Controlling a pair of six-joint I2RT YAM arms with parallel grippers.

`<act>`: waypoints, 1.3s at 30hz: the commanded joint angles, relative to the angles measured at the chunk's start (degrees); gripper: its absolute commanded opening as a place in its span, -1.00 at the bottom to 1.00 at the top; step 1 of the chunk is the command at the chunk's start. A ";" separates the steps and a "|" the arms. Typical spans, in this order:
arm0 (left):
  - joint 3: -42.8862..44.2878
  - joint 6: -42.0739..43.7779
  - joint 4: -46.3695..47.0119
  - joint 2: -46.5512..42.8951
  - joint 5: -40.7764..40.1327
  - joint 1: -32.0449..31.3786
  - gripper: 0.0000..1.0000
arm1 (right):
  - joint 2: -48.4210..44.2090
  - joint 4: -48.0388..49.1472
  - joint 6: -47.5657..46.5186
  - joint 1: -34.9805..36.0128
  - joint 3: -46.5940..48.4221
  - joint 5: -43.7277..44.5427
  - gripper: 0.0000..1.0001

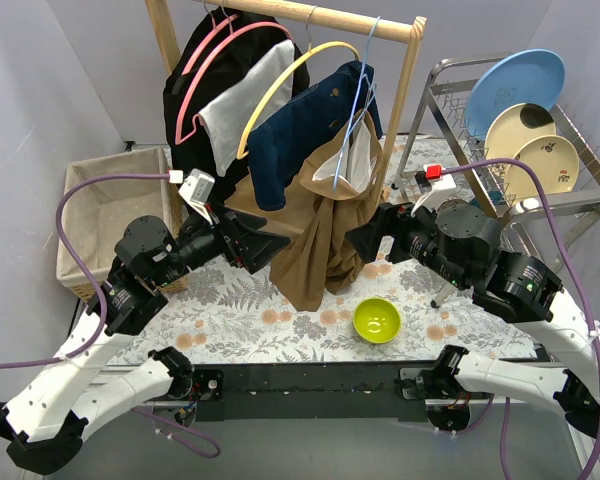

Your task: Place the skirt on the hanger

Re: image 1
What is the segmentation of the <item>brown skirt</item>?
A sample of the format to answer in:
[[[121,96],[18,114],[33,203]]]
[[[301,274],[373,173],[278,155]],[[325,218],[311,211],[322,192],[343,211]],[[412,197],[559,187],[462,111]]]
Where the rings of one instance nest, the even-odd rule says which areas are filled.
[[[345,234],[373,216],[381,201],[388,160],[376,136],[379,123],[369,111],[356,113],[358,125],[348,154],[352,181],[345,179],[342,159],[338,182],[333,182],[346,130],[305,159],[299,173],[285,189],[286,205],[267,212],[257,206],[250,176],[236,185],[226,204],[264,217],[265,229],[291,238],[270,263],[270,281],[299,311],[316,311],[323,293],[348,288],[363,269],[364,260]]]

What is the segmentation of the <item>yellow hanger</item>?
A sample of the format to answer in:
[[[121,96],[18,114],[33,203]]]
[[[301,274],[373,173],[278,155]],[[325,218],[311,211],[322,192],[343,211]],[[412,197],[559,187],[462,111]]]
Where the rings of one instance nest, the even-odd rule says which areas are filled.
[[[345,30],[343,27],[338,26],[338,25],[340,25],[341,21],[344,21],[345,23],[347,23],[348,21],[351,20],[351,19],[348,19],[350,14],[347,12],[333,10],[333,9],[324,9],[323,7],[318,7],[318,6],[312,7],[312,9],[308,13],[306,20],[305,20],[305,26],[307,27],[306,30],[309,35],[309,43],[308,43],[307,52],[304,53],[303,55],[301,55],[298,59],[294,60],[294,62],[289,67],[287,67],[278,76],[278,78],[271,84],[271,86],[268,88],[268,90],[264,93],[263,97],[260,99],[260,101],[257,104],[257,106],[255,107],[253,113],[251,114],[249,120],[247,121],[246,126],[240,137],[240,141],[239,141],[237,153],[236,153],[237,160],[241,160],[247,155],[247,153],[248,153],[247,152],[247,140],[248,140],[249,134],[254,129],[256,121],[260,118],[265,107],[268,105],[268,103],[273,98],[274,94],[279,90],[279,88],[287,81],[287,79],[290,76],[292,76],[292,74],[300,66],[304,65],[313,56],[315,56],[325,50],[332,49],[332,48],[345,48],[352,52],[355,60],[360,60],[360,53],[356,49],[356,47],[354,47],[350,43],[347,43],[344,41],[330,41],[330,42],[322,43],[315,47],[313,46],[313,43],[311,40],[312,37],[311,37],[311,34],[309,33],[308,26],[309,26],[309,23],[318,25],[317,22],[311,22],[311,19],[312,19],[314,12],[316,12],[317,10],[320,10],[320,9],[329,10],[328,13],[326,13],[326,14],[320,13],[320,15],[319,15],[320,17],[327,15],[328,18],[326,19],[326,24],[324,25],[326,27],[329,27],[332,29],[337,29],[337,30]]]

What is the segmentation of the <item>navy blue denim garment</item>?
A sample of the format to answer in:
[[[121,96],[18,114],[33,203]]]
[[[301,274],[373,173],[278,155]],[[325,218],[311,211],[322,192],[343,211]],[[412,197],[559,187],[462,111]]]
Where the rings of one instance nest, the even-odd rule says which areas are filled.
[[[327,151],[327,165],[319,170],[320,180],[331,180],[343,143],[352,103],[357,89],[361,62],[350,61],[334,73],[293,97],[280,110],[253,130],[248,137],[248,164],[258,207],[277,211],[286,205],[285,188],[300,171],[305,159],[314,150],[333,141]],[[374,68],[367,65],[369,80],[374,80]],[[340,170],[351,184],[360,188],[369,178],[362,149],[373,144],[372,138],[382,137],[382,126],[376,102],[362,114],[367,97],[367,85],[362,85],[356,120],[348,149]]]

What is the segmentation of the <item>pink hanger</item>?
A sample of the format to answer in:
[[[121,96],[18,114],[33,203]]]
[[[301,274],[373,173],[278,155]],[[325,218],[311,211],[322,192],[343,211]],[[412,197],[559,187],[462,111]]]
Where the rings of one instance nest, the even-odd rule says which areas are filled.
[[[163,92],[167,138],[186,143],[196,134],[198,112],[286,39],[292,39],[288,29],[270,16],[223,8],[208,13]]]

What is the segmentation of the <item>blue wire hanger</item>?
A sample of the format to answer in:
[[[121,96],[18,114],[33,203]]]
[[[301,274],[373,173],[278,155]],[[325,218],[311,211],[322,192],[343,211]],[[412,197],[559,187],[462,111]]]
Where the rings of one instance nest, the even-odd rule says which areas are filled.
[[[381,16],[378,16],[375,19],[374,24],[371,27],[368,37],[367,37],[365,53],[363,56],[363,60],[361,62],[360,75],[358,78],[357,89],[356,89],[354,100],[352,103],[352,108],[351,108],[349,120],[347,123],[347,129],[345,132],[343,143],[341,145],[341,148],[339,149],[338,161],[337,161],[336,168],[334,171],[334,179],[332,182],[332,191],[333,192],[336,192],[336,190],[337,190],[338,180],[340,179],[340,170],[341,170],[341,166],[342,166],[343,159],[344,159],[344,153],[348,149],[349,138],[350,138],[354,128],[359,123],[359,120],[356,120],[356,111],[357,111],[358,102],[359,102],[360,93],[361,93],[363,84],[367,85],[367,97],[363,104],[362,114],[365,114],[367,112],[367,110],[369,109],[369,105],[375,99],[377,85],[369,80],[369,77],[367,74],[367,60],[368,60],[368,55],[369,55],[372,38],[374,37],[375,30],[376,30],[377,26],[379,25],[380,20],[381,20]]]

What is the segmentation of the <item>black garment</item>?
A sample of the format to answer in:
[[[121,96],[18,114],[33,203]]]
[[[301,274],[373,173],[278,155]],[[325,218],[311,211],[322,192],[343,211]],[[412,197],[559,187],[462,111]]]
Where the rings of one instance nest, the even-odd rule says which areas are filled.
[[[301,56],[286,27],[271,16],[217,8],[193,31],[163,90],[166,138],[175,168],[214,177],[225,202],[248,174],[237,158],[247,125],[258,127],[310,85],[300,66],[266,92]]]

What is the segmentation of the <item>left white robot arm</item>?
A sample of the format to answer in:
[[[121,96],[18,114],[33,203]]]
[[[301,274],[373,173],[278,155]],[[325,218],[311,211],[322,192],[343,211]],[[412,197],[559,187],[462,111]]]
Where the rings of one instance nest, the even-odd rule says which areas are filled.
[[[70,337],[17,396],[0,402],[0,437],[13,463],[42,476],[57,472],[98,429],[147,400],[188,399],[194,367],[174,347],[153,350],[134,370],[92,389],[91,382],[167,305],[161,287],[218,256],[256,273],[288,237],[264,231],[264,218],[222,209],[219,216],[193,215],[181,238],[164,221],[134,219],[115,246],[102,292],[94,295]]]

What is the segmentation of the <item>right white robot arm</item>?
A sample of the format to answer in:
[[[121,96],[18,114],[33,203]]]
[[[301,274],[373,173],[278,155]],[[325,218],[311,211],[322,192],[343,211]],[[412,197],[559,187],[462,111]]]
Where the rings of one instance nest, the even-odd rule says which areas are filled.
[[[345,237],[364,261],[392,237],[388,262],[415,260],[454,288],[470,290],[474,305],[532,336],[562,364],[518,365],[447,345],[430,369],[410,380],[411,387],[449,398],[461,392],[511,397],[561,414],[596,437],[600,331],[589,327],[557,275],[533,256],[501,249],[500,234],[497,220],[467,203],[441,211],[384,203]]]

